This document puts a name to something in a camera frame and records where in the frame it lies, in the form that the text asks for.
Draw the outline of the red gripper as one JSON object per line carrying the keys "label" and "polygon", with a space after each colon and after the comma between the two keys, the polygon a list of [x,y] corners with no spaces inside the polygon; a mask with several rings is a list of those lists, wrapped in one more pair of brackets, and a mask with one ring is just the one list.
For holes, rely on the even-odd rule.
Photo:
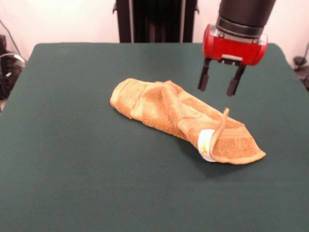
{"label": "red gripper", "polygon": [[230,80],[227,96],[234,96],[246,65],[258,64],[266,53],[268,37],[261,35],[258,39],[245,39],[219,31],[214,25],[207,25],[203,37],[204,62],[198,83],[198,90],[205,91],[209,80],[209,65],[212,60],[231,60],[240,65]]}

